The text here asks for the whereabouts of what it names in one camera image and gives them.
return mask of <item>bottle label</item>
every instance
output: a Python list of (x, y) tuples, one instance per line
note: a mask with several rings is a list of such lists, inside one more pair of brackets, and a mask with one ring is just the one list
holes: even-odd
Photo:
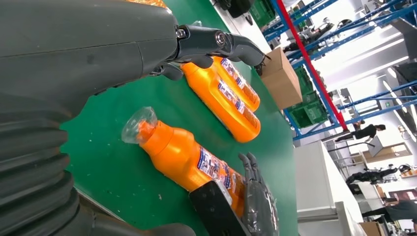
[(211, 178), (220, 180), (227, 189), (236, 189), (236, 182), (231, 183), (230, 167), (202, 146), (200, 146), (197, 168)]
[(219, 81), (218, 88), (222, 94), (233, 103), (236, 109), (249, 121), (249, 123), (253, 127), (257, 128), (259, 121), (256, 116), (245, 106), (236, 94), (230, 90), (229, 86), (227, 86), (223, 80)]
[(229, 86), (227, 86), (227, 84), (223, 80), (220, 80), (219, 85), (217, 87), (222, 92), (222, 94), (227, 98), (227, 100), (231, 101), (233, 105), (239, 110), (239, 112), (243, 114), (245, 105), (243, 104), (243, 102), (241, 102), (240, 99), (238, 99), (236, 94), (230, 90)]
[(236, 81), (236, 84), (243, 91), (243, 93), (248, 96), (249, 100), (255, 103), (258, 100), (258, 95), (253, 90), (253, 88), (247, 84), (246, 80), (240, 75), (236, 67), (231, 61), (226, 58), (223, 58), (221, 65), (227, 71), (227, 73)]

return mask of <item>metal screw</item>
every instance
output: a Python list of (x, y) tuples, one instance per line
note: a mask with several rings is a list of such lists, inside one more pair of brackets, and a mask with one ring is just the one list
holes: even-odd
[(215, 35), (215, 39), (219, 46), (223, 46), (226, 43), (226, 36), (223, 32), (218, 31)]
[(187, 34), (185, 33), (185, 30), (179, 29), (177, 30), (177, 38), (185, 38)]

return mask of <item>red pole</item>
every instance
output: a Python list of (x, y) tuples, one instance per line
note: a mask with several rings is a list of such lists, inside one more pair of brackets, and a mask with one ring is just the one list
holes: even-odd
[(322, 80), (320, 80), (320, 76), (319, 76), (319, 74), (317, 74), (316, 69), (314, 69), (313, 64), (311, 63), (310, 57), (308, 56), (308, 53), (305, 50), (305, 47), (302, 44), (302, 42), (301, 42), (301, 40), (300, 40), (300, 38), (299, 38), (299, 36), (297, 34), (296, 28), (294, 27), (294, 24), (291, 21), (290, 16), (288, 15), (287, 10), (285, 10), (284, 3), (282, 2), (282, 0), (276, 0), (276, 3), (278, 4), (279, 10), (281, 11), (281, 13), (282, 13), (282, 15), (284, 17), (283, 20), (285, 22), (287, 22), (288, 27), (291, 30), (291, 33), (293, 33), (293, 37), (296, 40), (296, 43), (297, 43), (297, 45), (298, 45), (298, 47), (299, 47), (299, 49), (300, 49), (300, 51), (302, 53), (302, 56), (304, 57), (305, 64), (308, 66), (308, 68), (310, 69), (310, 71), (313, 73), (313, 80), (315, 80), (316, 83), (319, 85), (319, 88), (318, 89), (320, 89), (321, 91), (323, 91), (324, 99), (329, 104), (331, 110), (335, 114), (337, 120), (339, 121), (340, 126), (342, 126), (343, 130), (347, 130), (348, 128), (346, 126), (345, 120), (343, 119), (342, 114), (340, 114), (338, 112), (338, 110), (334, 106), (332, 100), (330, 99), (329, 95), (327, 94), (326, 88), (323, 85)]

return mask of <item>robot finger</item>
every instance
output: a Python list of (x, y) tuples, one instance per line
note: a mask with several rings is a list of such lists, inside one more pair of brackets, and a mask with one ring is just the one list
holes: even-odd
[(250, 166), (249, 159), (245, 155), (243, 155), (242, 153), (239, 153), (238, 157), (242, 161), (243, 167), (245, 168), (246, 184), (248, 184), (250, 182), (250, 180), (255, 179), (255, 174), (253, 173), (253, 170)]
[(252, 169), (252, 171), (255, 175), (255, 180), (257, 180), (261, 184), (264, 184), (264, 179), (262, 178), (261, 171), (258, 168), (258, 160), (250, 152), (248, 152), (248, 154), (246, 156), (249, 158), (249, 161), (250, 161), (250, 164), (251, 164), (251, 169)]

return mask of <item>detergent bottle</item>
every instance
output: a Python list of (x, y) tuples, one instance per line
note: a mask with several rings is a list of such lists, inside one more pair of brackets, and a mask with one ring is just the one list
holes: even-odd
[(164, 124), (145, 107), (130, 118), (121, 136), (126, 143), (139, 144), (157, 170), (189, 192), (211, 180), (221, 182), (232, 198), (232, 209), (242, 216), (243, 177), (198, 144), (192, 133)]
[(261, 100), (250, 84), (241, 76), (233, 63), (227, 58), (213, 57), (213, 60), (213, 65), (221, 79), (251, 111), (256, 111)]
[(246, 143), (258, 136), (261, 123), (217, 74), (214, 65), (202, 69), (189, 62), (181, 65), (188, 85), (231, 132)]

